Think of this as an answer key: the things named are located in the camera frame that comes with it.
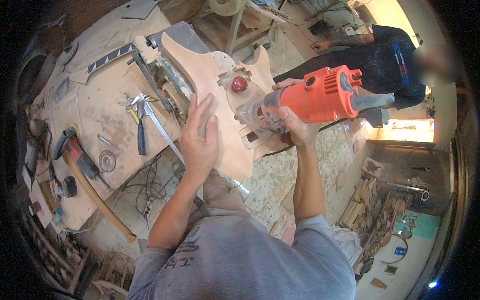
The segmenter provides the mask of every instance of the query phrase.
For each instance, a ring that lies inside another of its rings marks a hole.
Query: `gray t-shirt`
[[[352,267],[322,215],[299,222],[292,246],[258,225],[205,217],[175,252],[146,249],[127,299],[354,299]]]

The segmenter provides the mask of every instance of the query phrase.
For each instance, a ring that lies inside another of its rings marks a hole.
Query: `dark blue t-shirt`
[[[372,25],[374,42],[329,54],[330,64],[360,69],[362,87],[376,94],[394,93],[395,107],[407,108],[425,98],[425,86],[418,82],[413,64],[413,45],[399,28]]]

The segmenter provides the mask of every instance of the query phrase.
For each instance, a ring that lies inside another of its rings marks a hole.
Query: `wooden workbench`
[[[148,81],[135,64],[127,65],[132,56],[127,54],[95,71],[87,84],[63,81],[69,74],[75,73],[111,51],[132,42],[137,35],[150,35],[170,26],[170,23],[158,7],[146,20],[121,19],[126,4],[113,10],[78,38],[79,49],[65,69],[57,65],[49,82],[39,94],[36,102],[42,99],[45,106],[41,118],[47,119],[52,131],[52,148],[61,132],[71,123],[80,130],[80,143],[90,158],[98,166],[98,157],[103,150],[109,150],[116,157],[116,167],[111,173],[100,171],[101,177],[112,188],[106,189],[98,180],[90,181],[98,195],[106,200],[115,189],[120,187],[148,160],[167,147],[152,120],[144,116],[146,153],[138,155],[137,125],[125,107],[118,102],[125,102],[123,93],[135,97],[140,92],[154,95]],[[180,134],[174,116],[168,114],[161,104],[153,104],[154,113],[166,132],[175,140]],[[118,146],[119,152],[112,146],[100,141],[97,134],[104,136]],[[72,172],[63,159],[53,161],[56,175],[60,181]],[[62,223],[72,230],[78,230],[96,210],[80,185],[78,193],[72,198],[63,198]]]

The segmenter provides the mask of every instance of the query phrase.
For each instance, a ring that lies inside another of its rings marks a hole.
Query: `person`
[[[274,89],[289,85],[276,84]],[[318,124],[279,109],[297,147],[292,246],[270,236],[246,210],[240,192],[212,168],[218,156],[213,96],[200,105],[192,95],[179,137],[185,172],[137,259],[127,299],[353,299],[355,277],[325,221],[325,194],[318,169]],[[203,185],[210,216],[193,199]]]
[[[362,72],[359,94],[394,93],[395,101],[382,107],[400,110],[424,100],[425,85],[421,82],[425,83],[422,73],[427,70],[440,73],[448,80],[454,77],[448,83],[456,79],[455,74],[458,77],[458,56],[451,55],[451,52],[437,51],[438,55],[431,56],[427,51],[418,55],[422,58],[416,60],[414,52],[418,54],[420,51],[416,51],[410,37],[402,29],[372,25],[372,31],[372,34],[343,36],[333,40],[321,38],[310,47],[314,53],[329,50],[332,46],[350,48],[314,57],[275,77],[274,81],[278,83],[287,78],[302,79],[304,75],[318,69],[345,64],[350,70],[360,69]]]

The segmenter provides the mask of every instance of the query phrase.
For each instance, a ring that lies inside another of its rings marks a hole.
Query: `man's left hand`
[[[199,129],[203,126],[208,109],[212,105],[213,95],[208,94],[197,106],[197,96],[192,94],[188,119],[185,129],[179,137],[180,149],[185,161],[184,178],[201,185],[213,169],[218,158],[218,127],[217,117],[208,118],[205,128],[205,137],[200,135]]]

